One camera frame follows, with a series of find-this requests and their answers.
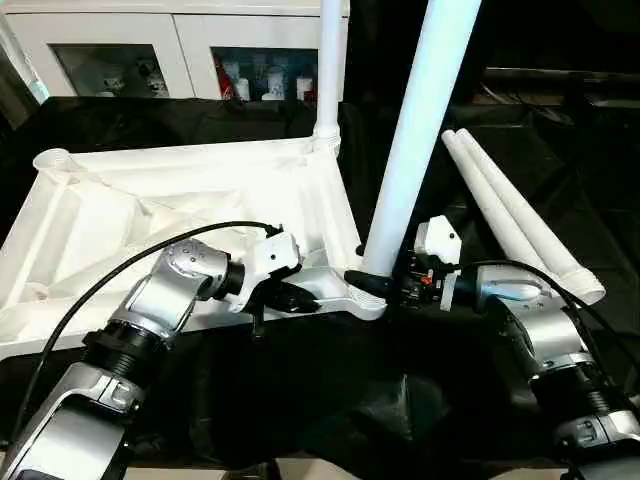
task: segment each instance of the black table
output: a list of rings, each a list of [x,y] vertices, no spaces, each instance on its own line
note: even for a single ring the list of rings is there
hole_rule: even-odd
[[[398,108],[342,105],[339,165],[366,238]],[[467,127],[557,235],[607,288],[597,309],[640,349],[638,272],[640,114],[461,106]],[[31,161],[70,152],[291,138],[311,134],[301,104],[53,98],[2,147],[0,237],[35,177]],[[463,260],[501,258],[439,142],[409,229],[445,213]],[[254,342],[244,327],[185,334],[132,428],[136,462],[243,466],[306,451],[363,479],[486,478],[545,466],[547,431],[513,362],[482,318],[456,309],[391,308],[374,323],[347,314],[270,322]],[[629,365],[605,334],[607,366]],[[38,398],[81,350],[56,352]],[[0,438],[6,439],[34,357],[0,364]]]

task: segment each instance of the robotic arm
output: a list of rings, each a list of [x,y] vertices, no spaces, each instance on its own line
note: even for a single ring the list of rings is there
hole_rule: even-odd
[[[482,266],[460,275],[450,267],[458,263],[460,248],[444,216],[421,224],[391,301],[408,307],[435,302],[447,311],[455,303],[484,313],[511,341],[551,427],[557,460],[571,465],[564,478],[640,478],[637,410],[598,365],[558,292],[512,266]],[[365,289],[375,281],[359,272],[349,277]]]
[[[197,240],[167,247],[105,328],[85,337],[83,360],[69,367],[13,444],[2,480],[121,478],[126,427],[195,302],[224,300],[239,312],[256,287],[299,265],[285,232],[237,263]]]

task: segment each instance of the black fabric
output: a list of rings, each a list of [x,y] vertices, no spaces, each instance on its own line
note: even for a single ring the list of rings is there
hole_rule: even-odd
[[[344,104],[339,166],[366,239],[398,109]],[[34,178],[33,157],[71,152],[309,135],[314,112],[295,104],[238,106],[184,100],[51,99],[0,157],[6,234]],[[563,242],[607,288],[597,309],[638,351],[638,114],[526,106],[453,107],[466,127]],[[438,142],[407,240],[444,213],[463,239],[463,261],[503,256]],[[596,331],[618,381],[629,365]],[[41,400],[81,350],[56,352]],[[7,438],[35,364],[0,363],[0,437]],[[130,444],[139,464],[242,468],[298,451],[363,479],[488,478],[546,466],[548,430],[508,342],[466,309],[392,308],[361,322],[348,314],[267,322],[254,341],[235,327],[180,337],[149,392]]]

